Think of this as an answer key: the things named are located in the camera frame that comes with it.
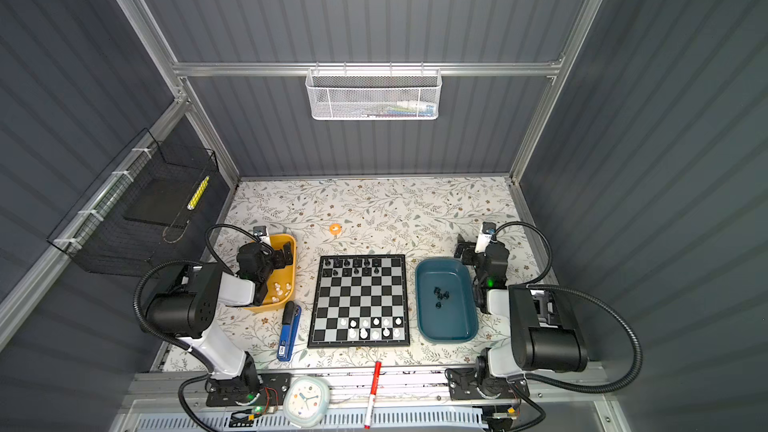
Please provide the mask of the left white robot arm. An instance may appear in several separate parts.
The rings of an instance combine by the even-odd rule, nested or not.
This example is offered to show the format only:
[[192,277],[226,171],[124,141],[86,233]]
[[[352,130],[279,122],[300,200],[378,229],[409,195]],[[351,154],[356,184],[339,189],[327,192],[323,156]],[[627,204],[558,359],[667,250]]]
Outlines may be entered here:
[[161,264],[139,280],[133,311],[143,331],[187,351],[205,366],[203,380],[211,393],[252,404],[262,394],[261,378],[251,355],[215,323],[216,308],[260,306],[280,258],[270,244],[256,241],[241,246],[236,261],[235,273],[227,273],[220,260]]

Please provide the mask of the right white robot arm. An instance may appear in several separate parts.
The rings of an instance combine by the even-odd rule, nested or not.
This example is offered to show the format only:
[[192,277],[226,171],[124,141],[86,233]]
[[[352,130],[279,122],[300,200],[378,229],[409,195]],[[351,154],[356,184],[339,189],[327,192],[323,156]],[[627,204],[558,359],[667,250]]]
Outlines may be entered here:
[[[475,269],[473,299],[480,311],[507,319],[510,328],[507,346],[484,349],[471,369],[446,371],[449,384],[462,393],[496,398],[513,394],[531,379],[570,392],[600,395],[623,389],[639,377],[644,360],[639,337],[604,301],[576,289],[541,282],[502,287],[501,267],[507,263],[509,251],[498,241],[480,250],[476,242],[459,238],[454,257]],[[629,340],[629,369],[611,382],[579,385],[546,374],[576,373],[587,368],[589,353],[573,308],[575,299],[605,312]]]

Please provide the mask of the yellow plastic tray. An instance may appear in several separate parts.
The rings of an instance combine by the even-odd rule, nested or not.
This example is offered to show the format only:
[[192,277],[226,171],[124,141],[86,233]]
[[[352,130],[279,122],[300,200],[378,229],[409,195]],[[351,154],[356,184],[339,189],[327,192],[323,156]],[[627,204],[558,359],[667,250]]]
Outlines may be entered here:
[[291,249],[292,263],[282,269],[276,269],[267,280],[267,293],[262,303],[258,306],[246,306],[245,309],[252,313],[261,313],[282,309],[297,290],[296,270],[298,265],[298,251],[296,239],[289,234],[275,234],[269,236],[270,243],[275,249],[282,250],[286,245]]

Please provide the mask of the teal plastic tray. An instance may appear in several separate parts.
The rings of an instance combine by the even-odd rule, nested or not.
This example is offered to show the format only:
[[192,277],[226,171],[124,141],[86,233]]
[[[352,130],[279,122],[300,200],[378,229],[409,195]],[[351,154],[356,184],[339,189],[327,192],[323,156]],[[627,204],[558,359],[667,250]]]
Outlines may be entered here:
[[479,330],[472,280],[458,259],[433,257],[415,270],[417,325],[425,340],[458,344],[472,340]]

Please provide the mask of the blue stapler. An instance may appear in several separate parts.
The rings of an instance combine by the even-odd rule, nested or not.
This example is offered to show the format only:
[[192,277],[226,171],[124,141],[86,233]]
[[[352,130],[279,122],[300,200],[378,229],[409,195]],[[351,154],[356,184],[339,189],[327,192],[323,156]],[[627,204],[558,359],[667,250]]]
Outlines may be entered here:
[[277,349],[277,359],[280,362],[289,362],[292,358],[299,331],[301,312],[301,307],[294,301],[287,302],[283,309]]

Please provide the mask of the black white chessboard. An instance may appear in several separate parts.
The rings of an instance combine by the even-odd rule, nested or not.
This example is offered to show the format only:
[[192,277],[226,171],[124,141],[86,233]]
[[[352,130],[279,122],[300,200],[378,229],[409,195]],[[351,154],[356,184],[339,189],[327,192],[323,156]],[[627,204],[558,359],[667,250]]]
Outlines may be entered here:
[[410,341],[404,255],[320,257],[310,349],[406,347]]

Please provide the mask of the small white clock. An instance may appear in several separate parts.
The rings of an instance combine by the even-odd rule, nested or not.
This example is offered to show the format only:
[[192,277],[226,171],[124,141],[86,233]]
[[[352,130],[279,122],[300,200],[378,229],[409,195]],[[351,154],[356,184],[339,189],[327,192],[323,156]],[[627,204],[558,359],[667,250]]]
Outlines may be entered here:
[[299,428],[317,426],[330,405],[330,387],[316,377],[299,377],[292,382],[283,402],[289,423]]

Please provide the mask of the red white marker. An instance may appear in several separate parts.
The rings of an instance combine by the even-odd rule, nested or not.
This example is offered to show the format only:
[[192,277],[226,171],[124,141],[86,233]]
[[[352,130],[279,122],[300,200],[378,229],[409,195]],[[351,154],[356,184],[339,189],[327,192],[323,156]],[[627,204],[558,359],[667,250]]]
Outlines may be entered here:
[[382,363],[380,361],[377,361],[374,367],[372,384],[371,384],[371,389],[369,393],[368,403],[367,403],[364,422],[363,422],[363,426],[366,430],[369,430],[373,423],[373,413],[375,408],[375,401],[377,397],[381,369],[382,369]]

